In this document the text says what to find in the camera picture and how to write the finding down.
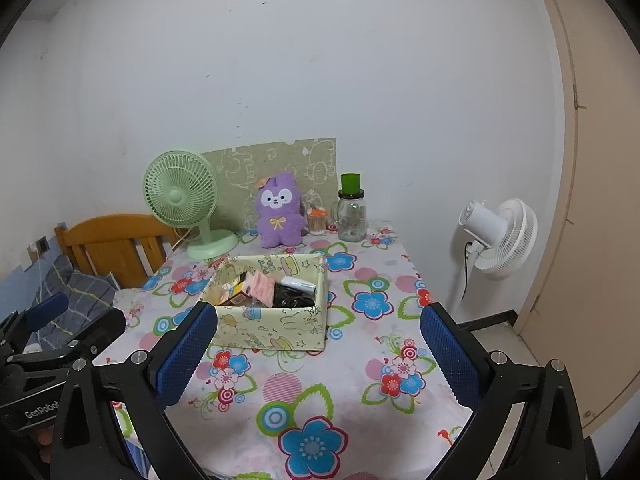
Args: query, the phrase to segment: green jar lid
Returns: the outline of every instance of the green jar lid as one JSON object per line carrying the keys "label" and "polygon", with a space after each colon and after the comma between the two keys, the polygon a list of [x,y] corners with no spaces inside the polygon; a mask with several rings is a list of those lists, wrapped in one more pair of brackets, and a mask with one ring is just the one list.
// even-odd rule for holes
{"label": "green jar lid", "polygon": [[342,189],[338,193],[341,198],[362,198],[364,191],[360,189],[359,173],[343,173],[340,176]]}

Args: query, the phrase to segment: glass jar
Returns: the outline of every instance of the glass jar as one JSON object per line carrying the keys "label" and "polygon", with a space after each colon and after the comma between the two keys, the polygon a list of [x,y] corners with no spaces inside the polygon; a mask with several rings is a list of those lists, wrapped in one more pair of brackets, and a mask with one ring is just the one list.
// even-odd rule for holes
{"label": "glass jar", "polygon": [[338,238],[343,242],[361,242],[367,235],[367,205],[364,192],[339,192],[340,200],[331,208],[331,221],[338,227]]}
{"label": "glass jar", "polygon": [[309,206],[306,212],[306,224],[310,235],[323,235],[326,232],[326,219],[328,213],[321,207]]}

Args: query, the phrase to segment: green desk fan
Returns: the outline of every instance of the green desk fan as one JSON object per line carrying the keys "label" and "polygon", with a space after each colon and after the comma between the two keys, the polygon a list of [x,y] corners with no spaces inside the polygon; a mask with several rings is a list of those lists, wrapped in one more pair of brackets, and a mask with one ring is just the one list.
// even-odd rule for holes
{"label": "green desk fan", "polygon": [[159,221],[175,228],[199,227],[200,236],[187,248],[194,260],[217,258],[238,244],[231,231],[212,231],[209,225],[218,203],[218,183],[203,156],[177,150],[163,153],[146,169],[143,187],[146,204]]}

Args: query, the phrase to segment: yellow bow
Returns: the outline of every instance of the yellow bow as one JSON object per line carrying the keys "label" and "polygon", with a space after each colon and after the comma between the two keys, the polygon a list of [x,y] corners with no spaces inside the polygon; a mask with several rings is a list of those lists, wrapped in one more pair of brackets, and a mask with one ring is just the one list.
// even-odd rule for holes
{"label": "yellow bow", "polygon": [[284,222],[286,222],[287,219],[283,217],[280,218],[272,218],[271,220],[269,220],[269,223],[273,226],[273,229],[284,229],[284,227],[282,227],[282,224],[284,224]]}

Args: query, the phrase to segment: black power cord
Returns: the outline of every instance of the black power cord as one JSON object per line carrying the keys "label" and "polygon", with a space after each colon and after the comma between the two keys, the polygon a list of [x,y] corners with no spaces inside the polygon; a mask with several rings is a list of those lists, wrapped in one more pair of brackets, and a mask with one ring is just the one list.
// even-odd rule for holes
{"label": "black power cord", "polygon": [[464,253],[464,259],[465,259],[465,291],[462,293],[462,298],[460,298],[460,301],[465,299],[465,294],[466,294],[466,286],[469,284],[469,274],[468,274],[468,270],[466,268],[466,248],[468,248],[469,246],[473,245],[473,242],[467,242],[465,244],[465,253]]}

